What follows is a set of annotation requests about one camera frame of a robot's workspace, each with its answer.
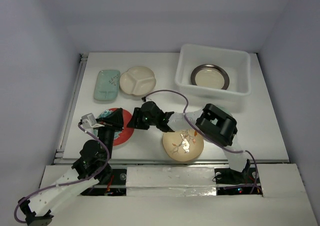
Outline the red plate with teal flower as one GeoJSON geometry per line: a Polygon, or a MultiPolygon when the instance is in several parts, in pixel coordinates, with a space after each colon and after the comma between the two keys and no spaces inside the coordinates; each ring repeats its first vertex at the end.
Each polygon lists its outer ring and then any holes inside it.
{"type": "MultiPolygon", "coordinates": [[[[99,118],[106,117],[115,110],[116,108],[111,108],[101,113],[96,118],[97,123],[99,124],[99,118]]],[[[100,127],[93,129],[94,135],[97,136],[108,147],[111,145],[111,136],[113,136],[113,146],[121,145],[128,141],[129,138],[133,135],[134,129],[127,127],[127,124],[131,117],[131,113],[123,109],[124,126],[122,131],[110,130],[101,125],[100,127]]]]}

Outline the beige bird painted plate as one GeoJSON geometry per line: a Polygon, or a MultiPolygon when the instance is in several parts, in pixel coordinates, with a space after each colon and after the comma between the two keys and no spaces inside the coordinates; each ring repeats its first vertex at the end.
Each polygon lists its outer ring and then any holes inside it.
{"type": "Polygon", "coordinates": [[[162,145],[174,161],[195,160],[204,150],[204,138],[195,130],[182,130],[163,134],[162,145]]]}

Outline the brown rimmed cream plate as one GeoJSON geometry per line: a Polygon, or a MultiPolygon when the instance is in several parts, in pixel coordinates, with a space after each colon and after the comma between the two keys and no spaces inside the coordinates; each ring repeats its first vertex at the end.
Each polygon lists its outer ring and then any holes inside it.
{"type": "Polygon", "coordinates": [[[195,86],[219,90],[227,90],[230,85],[227,72],[213,64],[197,66],[190,75],[190,81],[195,86]]]}

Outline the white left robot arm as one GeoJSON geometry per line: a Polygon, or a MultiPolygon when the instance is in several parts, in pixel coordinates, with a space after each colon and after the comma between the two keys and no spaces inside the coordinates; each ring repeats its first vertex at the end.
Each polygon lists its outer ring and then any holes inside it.
{"type": "Polygon", "coordinates": [[[28,226],[47,226],[54,211],[71,197],[86,189],[108,182],[112,176],[109,160],[112,156],[114,136],[124,128],[123,109],[118,108],[106,117],[95,118],[92,113],[82,116],[78,128],[91,136],[80,151],[80,157],[50,186],[39,189],[19,200],[25,220],[14,219],[28,226]]]}

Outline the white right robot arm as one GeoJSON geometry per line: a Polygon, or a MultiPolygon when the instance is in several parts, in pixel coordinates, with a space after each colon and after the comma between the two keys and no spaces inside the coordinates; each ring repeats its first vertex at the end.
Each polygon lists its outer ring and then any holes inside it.
{"type": "Polygon", "coordinates": [[[224,150],[235,182],[242,182],[249,175],[250,161],[245,156],[237,138],[237,122],[232,115],[213,104],[194,112],[163,112],[153,101],[134,109],[127,127],[147,130],[155,126],[162,132],[194,129],[208,141],[224,150]]]}

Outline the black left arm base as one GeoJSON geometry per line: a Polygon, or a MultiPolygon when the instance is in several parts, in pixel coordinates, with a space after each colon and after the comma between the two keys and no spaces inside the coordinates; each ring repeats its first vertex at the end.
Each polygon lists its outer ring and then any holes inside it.
{"type": "Polygon", "coordinates": [[[81,196],[126,196],[127,169],[113,169],[106,183],[98,183],[85,191],[81,196]]]}

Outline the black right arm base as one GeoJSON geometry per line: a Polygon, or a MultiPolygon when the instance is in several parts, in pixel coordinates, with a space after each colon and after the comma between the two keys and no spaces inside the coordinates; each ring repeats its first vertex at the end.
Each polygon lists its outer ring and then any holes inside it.
{"type": "Polygon", "coordinates": [[[263,194],[256,167],[246,166],[243,172],[216,168],[212,181],[216,184],[218,196],[263,194]]]}

